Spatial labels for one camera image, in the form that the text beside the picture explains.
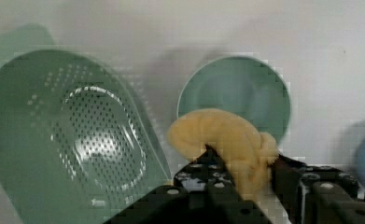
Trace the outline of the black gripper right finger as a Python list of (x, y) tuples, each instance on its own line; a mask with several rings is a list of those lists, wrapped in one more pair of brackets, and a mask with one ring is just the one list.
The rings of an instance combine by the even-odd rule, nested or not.
[(331, 166), (281, 155), (271, 166), (272, 189), (291, 224), (365, 224), (365, 191), (356, 177)]

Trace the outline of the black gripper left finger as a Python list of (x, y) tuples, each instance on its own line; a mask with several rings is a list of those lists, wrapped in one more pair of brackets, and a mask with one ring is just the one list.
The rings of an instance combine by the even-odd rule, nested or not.
[(104, 224), (272, 224), (252, 201), (237, 193), (215, 149), (177, 172), (171, 186), (159, 186)]

